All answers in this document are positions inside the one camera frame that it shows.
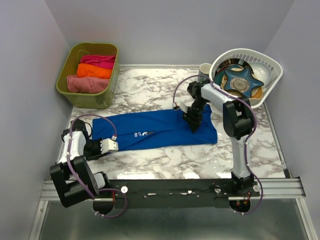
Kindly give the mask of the blue t shirt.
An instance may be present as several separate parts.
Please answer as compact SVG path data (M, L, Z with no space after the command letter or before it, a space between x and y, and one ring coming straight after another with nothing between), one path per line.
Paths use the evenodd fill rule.
M133 151L172 146L215 145L217 130L211 121L211 107L202 112L200 127L193 133L183 119L181 110L155 110L109 116L111 122L102 118L92 121L92 139L107 139L117 130L118 150Z

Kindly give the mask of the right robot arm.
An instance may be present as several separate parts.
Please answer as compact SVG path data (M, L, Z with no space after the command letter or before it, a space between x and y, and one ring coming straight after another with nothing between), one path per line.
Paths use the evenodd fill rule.
M191 132L201 125L202 112L207 103L214 104L222 112L223 129L232 144L233 168L230 191L241 196L254 185L255 174L250 169L250 137L257 128L257 118L247 97L233 97L213 86L208 80L193 81L187 92L194 99L183 114Z

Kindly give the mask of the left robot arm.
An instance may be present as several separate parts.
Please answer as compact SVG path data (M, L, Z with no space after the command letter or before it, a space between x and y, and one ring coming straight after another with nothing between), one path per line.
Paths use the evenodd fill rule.
M93 173L88 165L88 161L106 156L101 151L102 139L90 139L86 123L80 119L63 131L61 139L62 156L49 169L61 204L68 208L96 196L107 197L111 191L110 180L102 171Z

